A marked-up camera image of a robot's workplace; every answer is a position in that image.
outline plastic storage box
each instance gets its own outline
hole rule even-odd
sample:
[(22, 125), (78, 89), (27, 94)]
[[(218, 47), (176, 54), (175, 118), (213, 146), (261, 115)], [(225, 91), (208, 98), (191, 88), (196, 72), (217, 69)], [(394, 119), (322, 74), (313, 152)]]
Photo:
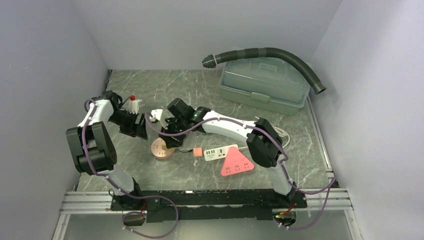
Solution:
[(287, 62), (259, 57), (227, 62), (219, 89), (224, 99), (293, 116), (305, 105), (309, 84)]

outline floor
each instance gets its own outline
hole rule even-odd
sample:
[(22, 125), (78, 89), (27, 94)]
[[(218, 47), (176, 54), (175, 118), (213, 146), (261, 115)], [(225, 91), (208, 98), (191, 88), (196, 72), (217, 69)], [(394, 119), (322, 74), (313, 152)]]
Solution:
[[(146, 109), (166, 109), (175, 98), (181, 98), (196, 108), (208, 107), (216, 112), (241, 120), (265, 118), (275, 126), (286, 130), (291, 137), (285, 148), (290, 160), (286, 162), (290, 176), (301, 188), (321, 188), (328, 184), (324, 155), (309, 108), (305, 105), (294, 116), (288, 116), (220, 97), (221, 70), (114, 70), (107, 90), (123, 98), (135, 95), (146, 101)], [(224, 159), (205, 161), (194, 158), (192, 153), (175, 152), (166, 161), (155, 159), (150, 151), (158, 137), (147, 129), (148, 141), (118, 133), (118, 126), (108, 123), (110, 137), (116, 148), (118, 164), (132, 176), (142, 190), (211, 190), (211, 189), (266, 189), (271, 188), (264, 168), (255, 165), (251, 171), (221, 176)], [(246, 143), (237, 142), (217, 134), (191, 132), (184, 140), (182, 150), (202, 147), (204, 150)], [(250, 159), (249, 151), (243, 154)], [(99, 178), (80, 177), (78, 191), (107, 191), (109, 187)]]

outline translucent lid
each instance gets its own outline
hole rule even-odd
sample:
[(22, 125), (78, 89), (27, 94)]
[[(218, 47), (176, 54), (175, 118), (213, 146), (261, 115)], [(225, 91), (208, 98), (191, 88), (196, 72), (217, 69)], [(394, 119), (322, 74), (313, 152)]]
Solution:
[(227, 62), (220, 84), (299, 105), (305, 102), (309, 93), (309, 84), (297, 69), (281, 59), (269, 57)]

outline box latch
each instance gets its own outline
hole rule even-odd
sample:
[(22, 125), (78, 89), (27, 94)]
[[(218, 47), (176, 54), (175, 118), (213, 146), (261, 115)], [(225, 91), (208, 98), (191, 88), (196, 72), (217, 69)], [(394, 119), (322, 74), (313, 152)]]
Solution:
[(254, 92), (254, 91), (251, 92), (250, 98), (253, 101), (260, 102), (263, 104), (267, 104), (270, 101), (270, 96), (262, 94), (262, 93)]

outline round pink power strip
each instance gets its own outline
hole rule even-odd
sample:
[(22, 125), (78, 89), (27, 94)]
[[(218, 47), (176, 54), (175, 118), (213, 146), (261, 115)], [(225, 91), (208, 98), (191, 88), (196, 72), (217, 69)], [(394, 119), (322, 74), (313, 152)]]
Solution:
[(153, 141), (150, 149), (157, 159), (167, 159), (175, 151), (175, 148), (166, 148), (165, 141), (160, 137)]

